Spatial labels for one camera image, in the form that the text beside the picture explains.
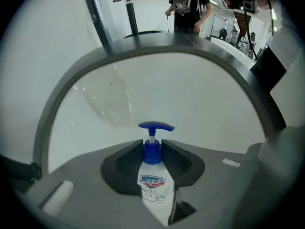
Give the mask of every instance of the gray frame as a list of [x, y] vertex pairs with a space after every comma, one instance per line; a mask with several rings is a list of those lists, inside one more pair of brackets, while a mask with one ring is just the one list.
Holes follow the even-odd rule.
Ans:
[[183, 52], [204, 57], [225, 69], [243, 88], [259, 116], [265, 136], [285, 128], [284, 119], [270, 94], [235, 57], [219, 46], [188, 34], [154, 33], [113, 42], [81, 57], [61, 78], [49, 97], [38, 123], [33, 160], [48, 172], [49, 138], [52, 123], [67, 91], [82, 76], [107, 64], [155, 53]]
[[96, 32], [101, 40], [102, 45], [106, 45], [112, 42], [112, 39], [107, 28], [105, 28], [103, 24], [103, 15], [101, 14], [98, 2], [99, 1], [97, 0], [86, 0], [87, 7], [91, 15]]

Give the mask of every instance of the hand sanitizer bottle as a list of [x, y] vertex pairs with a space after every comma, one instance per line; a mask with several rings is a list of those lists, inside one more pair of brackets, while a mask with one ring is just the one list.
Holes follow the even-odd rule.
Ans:
[[138, 174], [142, 201], [149, 211], [168, 226], [174, 199], [174, 181], [162, 161], [162, 146], [155, 140], [156, 129], [173, 131], [175, 128], [163, 122], [148, 121], [139, 124], [147, 128], [149, 140], [143, 146], [142, 164]]

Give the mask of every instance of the black pole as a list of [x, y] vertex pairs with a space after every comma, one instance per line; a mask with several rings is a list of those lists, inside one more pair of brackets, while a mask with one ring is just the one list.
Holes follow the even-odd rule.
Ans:
[[127, 1], [126, 2], [126, 8], [127, 8], [130, 27], [132, 29], [132, 35], [133, 36], [138, 36], [139, 32], [138, 32], [137, 20], [135, 19], [133, 2], [132, 2], [132, 0], [126, 0], [126, 1]]

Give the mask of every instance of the blue pump head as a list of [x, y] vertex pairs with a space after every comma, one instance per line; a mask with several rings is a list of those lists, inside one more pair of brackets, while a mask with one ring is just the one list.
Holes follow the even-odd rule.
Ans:
[[146, 121], [138, 125], [141, 128], [148, 129], [149, 140], [145, 142], [143, 150], [143, 161], [150, 165], [158, 164], [162, 161], [162, 150], [158, 140], [155, 140], [156, 129], [173, 131], [175, 127], [158, 121]]

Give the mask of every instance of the ceiling light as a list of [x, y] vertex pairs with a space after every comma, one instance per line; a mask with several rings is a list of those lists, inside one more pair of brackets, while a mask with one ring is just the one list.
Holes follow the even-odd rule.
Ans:
[[213, 0], [210, 0], [210, 2], [213, 3], [213, 4], [219, 5], [218, 2], [214, 2]]
[[272, 14], [272, 19], [276, 21], [277, 20], [277, 16], [276, 16], [276, 13], [275, 13], [274, 9], [271, 9], [271, 14]]

